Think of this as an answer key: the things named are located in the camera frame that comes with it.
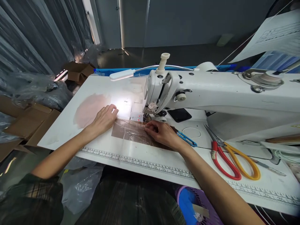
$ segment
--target fabric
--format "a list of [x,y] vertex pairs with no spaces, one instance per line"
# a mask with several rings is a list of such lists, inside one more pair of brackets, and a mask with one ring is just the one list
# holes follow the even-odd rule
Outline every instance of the fabric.
[[[185,224],[179,206],[165,189],[146,176],[132,177],[122,171],[103,176],[76,225]],[[0,224],[59,225],[63,218],[63,187],[57,180],[26,175],[2,195]]]

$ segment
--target hand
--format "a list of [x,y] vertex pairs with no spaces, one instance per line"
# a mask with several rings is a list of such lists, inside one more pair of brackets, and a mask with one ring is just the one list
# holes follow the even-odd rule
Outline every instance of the hand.
[[91,140],[95,139],[99,135],[104,134],[108,129],[110,129],[113,126],[113,123],[117,118],[118,112],[119,110],[113,104],[103,107],[97,113],[94,121],[86,128],[84,128],[82,132],[86,133],[91,138]]
[[189,147],[189,144],[182,140],[167,123],[151,120],[146,124],[145,131],[157,142],[174,150]]

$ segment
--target measuring ruler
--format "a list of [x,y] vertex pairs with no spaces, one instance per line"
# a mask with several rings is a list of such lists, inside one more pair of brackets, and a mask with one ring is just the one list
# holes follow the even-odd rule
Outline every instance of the measuring ruler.
[[194,178],[192,172],[189,170],[171,167],[171,166],[167,166],[164,164],[155,163],[151,161],[146,161],[135,157],[120,155],[113,152],[102,151],[96,148],[91,148],[86,146],[83,147],[79,152],[87,153],[104,159],[109,159],[120,163],[125,163],[131,166],[140,167],[140,168],[144,168],[144,169],[148,169],[159,173],[168,174],[171,176],[176,176],[176,177],[180,177],[183,179],[192,180],[196,182],[196,179]]
[[[176,167],[171,167],[165,164],[151,162],[135,157],[129,157],[126,155],[121,155],[113,152],[103,151],[91,147],[83,147],[80,152],[93,155],[96,157],[117,161],[120,163],[125,163],[134,167],[144,168],[147,170],[155,171],[158,173],[168,174],[170,176],[180,177],[186,180],[196,182],[195,177],[192,172],[185,169],[180,169]],[[225,179],[225,181],[239,194],[248,195],[251,197],[257,197],[274,203],[289,205],[292,207],[300,206],[300,198],[287,195],[284,193],[272,191],[269,189],[259,188],[253,185],[244,184],[241,182],[236,182],[233,180]]]
[[240,194],[246,194],[249,196],[257,197],[260,199],[268,200],[274,203],[279,203],[283,205],[289,205],[292,207],[300,207],[300,198],[281,192],[276,192],[260,187],[255,187],[253,185],[248,185],[233,180],[227,180],[226,182]]

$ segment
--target plastic basket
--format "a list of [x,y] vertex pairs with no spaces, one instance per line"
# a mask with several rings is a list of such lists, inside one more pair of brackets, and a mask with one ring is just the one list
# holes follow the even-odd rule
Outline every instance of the plastic basket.
[[199,205],[203,208],[206,208],[209,211],[209,218],[203,217],[203,220],[201,222],[198,222],[197,224],[200,224],[200,225],[223,225],[218,214],[216,213],[213,206],[211,205],[211,203],[207,199],[206,195],[204,194],[204,191],[202,191],[202,190],[198,190],[198,189],[188,187],[188,186],[181,186],[176,192],[177,204],[179,205],[179,207],[180,207],[180,204],[179,204],[180,193],[185,188],[194,193],[197,205]]

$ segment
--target brown cardboard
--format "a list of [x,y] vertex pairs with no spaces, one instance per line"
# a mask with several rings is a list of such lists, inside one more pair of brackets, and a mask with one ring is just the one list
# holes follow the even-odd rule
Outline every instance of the brown cardboard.
[[0,112],[17,118],[24,109],[15,106],[12,100],[4,95],[0,95]]
[[27,140],[25,145],[22,139],[0,144],[0,162],[5,159],[12,150],[31,153],[28,146],[37,147],[38,142],[54,123],[60,112],[40,104],[33,104],[27,109],[19,111],[13,107],[9,98],[0,96],[0,111],[4,109],[7,115],[18,115],[12,124],[4,132],[22,137]]
[[94,73],[94,66],[90,63],[69,62],[63,66],[68,71],[68,80],[82,85],[89,75]]
[[34,104],[18,116],[4,132],[29,140],[44,120],[48,118],[51,111],[52,109],[45,106]]

